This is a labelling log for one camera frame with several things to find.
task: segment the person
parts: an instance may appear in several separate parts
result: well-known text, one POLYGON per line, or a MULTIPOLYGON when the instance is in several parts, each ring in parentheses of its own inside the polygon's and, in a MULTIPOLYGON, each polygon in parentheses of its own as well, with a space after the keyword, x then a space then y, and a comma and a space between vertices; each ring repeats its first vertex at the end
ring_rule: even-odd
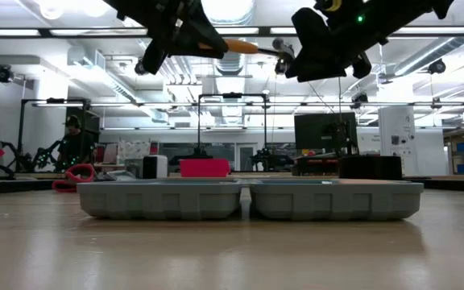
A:
POLYGON ((68 133, 62 139, 58 152, 58 163, 67 165, 87 164, 91 161, 93 154, 94 141, 93 136, 88 133, 81 133, 80 121, 77 116, 69 117, 65 123, 68 133))

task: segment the doorway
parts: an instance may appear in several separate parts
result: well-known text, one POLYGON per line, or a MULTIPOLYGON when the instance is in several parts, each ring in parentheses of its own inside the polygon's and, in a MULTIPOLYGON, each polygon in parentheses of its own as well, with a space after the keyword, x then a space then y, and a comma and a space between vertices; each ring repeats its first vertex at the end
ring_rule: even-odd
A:
POLYGON ((257 152, 256 143, 237 144, 236 146, 236 171, 251 172, 254 171, 254 164, 251 158, 257 152))

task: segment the red clamp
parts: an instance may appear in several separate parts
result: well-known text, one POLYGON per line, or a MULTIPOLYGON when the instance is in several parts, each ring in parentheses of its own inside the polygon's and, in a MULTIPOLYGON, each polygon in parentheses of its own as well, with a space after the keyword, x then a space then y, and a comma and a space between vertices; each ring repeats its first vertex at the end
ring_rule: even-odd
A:
POLYGON ((58 193, 75 193, 77 191, 77 183, 93 182, 96 171, 91 164, 78 164, 72 166, 65 172, 67 180, 57 180, 53 182, 53 190, 58 193))

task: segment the security camera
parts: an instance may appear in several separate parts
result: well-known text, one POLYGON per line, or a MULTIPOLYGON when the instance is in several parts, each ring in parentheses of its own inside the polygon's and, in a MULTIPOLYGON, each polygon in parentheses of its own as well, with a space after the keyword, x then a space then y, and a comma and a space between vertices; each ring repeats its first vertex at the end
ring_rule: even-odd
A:
POLYGON ((354 103, 353 105, 350 106, 352 110, 359 109, 361 108, 361 105, 363 103, 368 102, 368 95, 364 92, 357 93, 352 97, 352 102, 354 103))
POLYGON ((439 59, 429 65, 429 67, 427 68, 427 73, 440 74, 440 73, 444 73, 446 69, 447 69, 447 65, 443 62, 442 59, 439 59))
POLYGON ((10 70, 11 68, 9 64, 0 65, 0 83, 10 84, 14 81, 14 73, 10 70))
POLYGON ((140 58, 139 62, 135 65, 135 73, 137 73, 139 76, 143 76, 148 73, 146 69, 144 69, 142 58, 140 58))

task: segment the pink box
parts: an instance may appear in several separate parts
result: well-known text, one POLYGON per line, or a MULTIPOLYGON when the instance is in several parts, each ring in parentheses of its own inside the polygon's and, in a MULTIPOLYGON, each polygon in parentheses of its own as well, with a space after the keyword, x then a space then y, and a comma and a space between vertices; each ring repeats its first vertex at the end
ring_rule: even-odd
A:
POLYGON ((182 177, 226 177, 230 172, 227 159, 183 159, 180 161, 182 177))

